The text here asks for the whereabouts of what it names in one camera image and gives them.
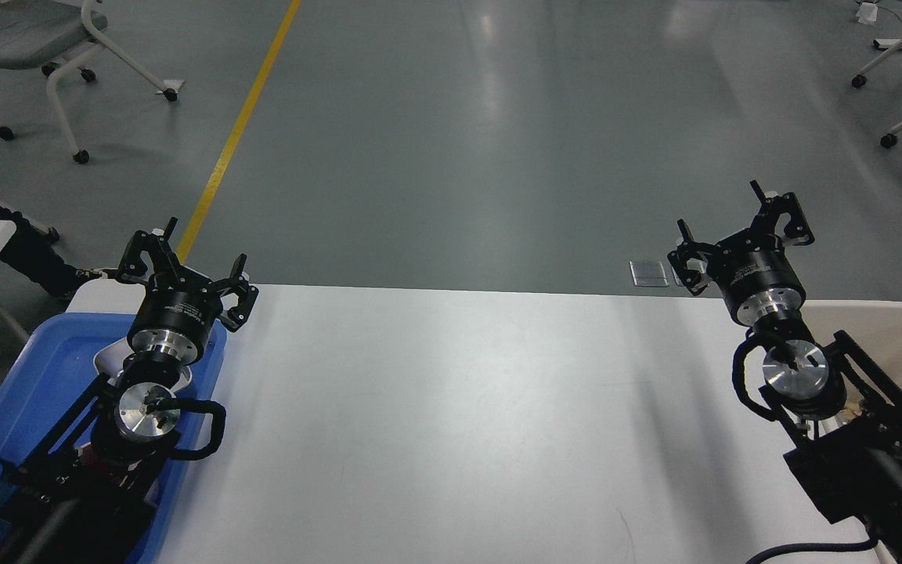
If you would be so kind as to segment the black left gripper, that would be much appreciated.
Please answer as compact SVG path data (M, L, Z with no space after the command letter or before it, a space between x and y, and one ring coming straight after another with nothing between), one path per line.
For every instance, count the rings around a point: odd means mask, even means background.
M137 231L118 263L116 281L146 287L128 332L130 349L157 351L188 367L203 357L216 318L232 333L247 323L260 290L244 272L246 253L219 280L194 270L180 273L179 258L168 243L176 224L178 218L171 217L163 229ZM236 297L232 307L222 304L229 295Z

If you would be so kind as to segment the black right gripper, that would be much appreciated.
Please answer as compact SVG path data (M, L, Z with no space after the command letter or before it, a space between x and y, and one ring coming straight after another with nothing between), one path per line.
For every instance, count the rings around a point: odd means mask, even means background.
M806 292L788 263L785 249L809 246L815 236L793 192L774 195L749 182L761 207L749 235L706 243L694 239L684 219L677 220L680 243L667 261L681 285L698 296L716 283L736 324L752 326L772 313L798 311Z

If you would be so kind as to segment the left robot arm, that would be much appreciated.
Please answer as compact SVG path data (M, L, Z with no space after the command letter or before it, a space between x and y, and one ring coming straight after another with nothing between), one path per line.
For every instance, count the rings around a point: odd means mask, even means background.
M180 263L168 240L178 221L139 231L115 280L146 295L125 336L128 353L86 386L11 474L0 563L123 563L157 517L164 468L222 445L228 414L187 394L216 324L236 331L258 299L246 255L214 280Z

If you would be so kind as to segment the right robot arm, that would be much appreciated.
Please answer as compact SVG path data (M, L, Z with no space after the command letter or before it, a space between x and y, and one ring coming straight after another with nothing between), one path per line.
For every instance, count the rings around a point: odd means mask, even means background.
M862 552L882 545L902 563L902 389L845 331L817 342L801 309L806 292L788 263L788 246L815 242L798 197L749 183L759 210L749 227L716 243L681 240L667 254L674 274L697 296L722 293L744 341L731 361L742 406L776 421L794 443L784 460L829 521L855 518L858 543L795 543L763 550L752 562L803 552Z

